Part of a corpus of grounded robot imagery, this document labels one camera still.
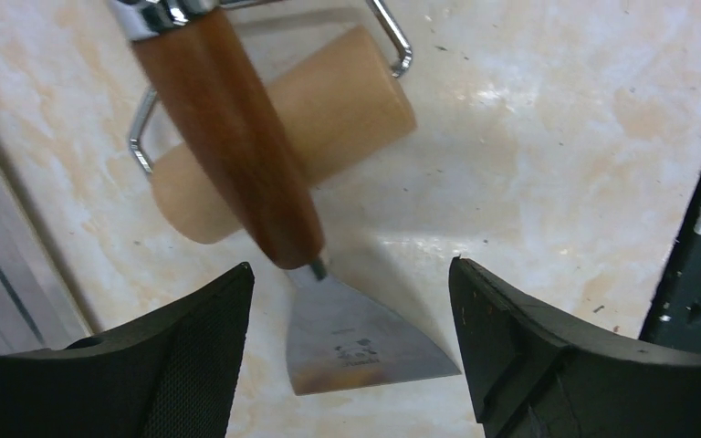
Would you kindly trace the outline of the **wooden handled metal scraper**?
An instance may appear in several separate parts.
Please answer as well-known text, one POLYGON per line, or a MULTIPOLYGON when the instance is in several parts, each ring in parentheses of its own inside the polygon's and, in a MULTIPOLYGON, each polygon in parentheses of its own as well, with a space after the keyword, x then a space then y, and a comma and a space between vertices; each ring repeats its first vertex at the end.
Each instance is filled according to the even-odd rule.
POLYGON ((113 1, 168 115, 218 192, 295 286, 286 340, 297 395, 453 376, 420 329, 342 283, 293 146, 217 1, 113 1))

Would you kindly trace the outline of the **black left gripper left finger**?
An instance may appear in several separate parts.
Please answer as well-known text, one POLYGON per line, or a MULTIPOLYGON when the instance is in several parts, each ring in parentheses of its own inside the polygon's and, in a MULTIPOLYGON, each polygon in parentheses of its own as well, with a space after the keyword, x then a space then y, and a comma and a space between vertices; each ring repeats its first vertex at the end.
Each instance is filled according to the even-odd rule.
POLYGON ((255 277, 241 263, 64 349, 0 356, 0 437, 223 437, 255 277))

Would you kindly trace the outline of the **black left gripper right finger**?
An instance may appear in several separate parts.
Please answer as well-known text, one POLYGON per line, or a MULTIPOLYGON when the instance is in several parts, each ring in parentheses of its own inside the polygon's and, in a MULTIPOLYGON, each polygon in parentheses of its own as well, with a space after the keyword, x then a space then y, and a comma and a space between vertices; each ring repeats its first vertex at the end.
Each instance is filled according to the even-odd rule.
POLYGON ((448 281, 486 436, 701 437, 701 354, 592 325, 468 258, 448 281))

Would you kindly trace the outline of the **wooden dough roller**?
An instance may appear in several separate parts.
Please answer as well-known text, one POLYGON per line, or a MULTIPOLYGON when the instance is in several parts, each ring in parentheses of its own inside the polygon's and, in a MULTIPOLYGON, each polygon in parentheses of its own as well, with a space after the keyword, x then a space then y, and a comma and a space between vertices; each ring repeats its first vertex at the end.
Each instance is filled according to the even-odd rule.
MULTIPOLYGON (((365 26, 355 26, 267 87, 312 186, 416 128, 412 104, 399 82, 411 66, 412 46, 383 1, 367 6, 395 46, 396 62, 388 62, 365 26)), ((198 244, 215 244, 242 226, 186 145, 155 161, 148 157, 141 137, 157 103, 156 91, 147 88, 128 134, 129 150, 167 223, 198 244)))

